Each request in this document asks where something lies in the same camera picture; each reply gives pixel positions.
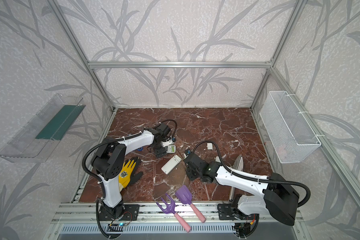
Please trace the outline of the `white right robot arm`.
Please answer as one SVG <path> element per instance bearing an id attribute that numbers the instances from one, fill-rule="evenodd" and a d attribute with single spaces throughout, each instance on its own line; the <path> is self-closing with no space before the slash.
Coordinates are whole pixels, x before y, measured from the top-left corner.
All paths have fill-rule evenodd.
<path id="1" fill-rule="evenodd" d="M 271 215 L 282 224 L 295 224 L 300 196 L 291 185 L 285 183 L 281 175 L 248 174 L 225 168 L 221 162 L 207 163 L 195 153 L 190 153 L 184 163 L 190 181 L 200 179 L 202 182 L 229 186 L 251 194 L 234 199 L 232 209 L 240 216 Z"/>

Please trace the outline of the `white remote with red buttons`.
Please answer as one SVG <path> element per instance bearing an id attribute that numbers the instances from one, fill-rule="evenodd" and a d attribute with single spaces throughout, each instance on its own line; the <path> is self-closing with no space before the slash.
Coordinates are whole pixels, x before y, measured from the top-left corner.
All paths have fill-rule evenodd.
<path id="1" fill-rule="evenodd" d="M 166 146 L 166 152 L 168 154 L 174 154 L 176 153 L 176 146 L 175 145 L 168 145 Z"/>

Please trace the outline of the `white air conditioner remote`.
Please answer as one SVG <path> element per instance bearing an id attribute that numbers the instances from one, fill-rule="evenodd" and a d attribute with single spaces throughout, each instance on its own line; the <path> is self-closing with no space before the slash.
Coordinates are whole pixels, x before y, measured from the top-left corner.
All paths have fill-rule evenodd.
<path id="1" fill-rule="evenodd" d="M 174 155 L 170 160 L 167 161 L 167 163 L 163 165 L 161 169 L 166 175 L 168 175 L 181 161 L 181 157 Z"/>

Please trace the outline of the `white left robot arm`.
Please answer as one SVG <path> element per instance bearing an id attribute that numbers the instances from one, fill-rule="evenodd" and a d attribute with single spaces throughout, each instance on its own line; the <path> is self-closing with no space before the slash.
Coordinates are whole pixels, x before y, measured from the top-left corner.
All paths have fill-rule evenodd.
<path id="1" fill-rule="evenodd" d="M 91 165 L 97 171 L 103 191 L 103 203 L 115 208 L 122 202 L 118 175 L 122 171 L 125 155 L 141 147 L 149 146 L 156 158 L 167 155 L 165 149 L 173 143 L 173 134 L 168 125 L 159 123 L 154 128 L 145 128 L 137 134 L 119 139 L 107 138 L 95 148 L 97 151 Z"/>

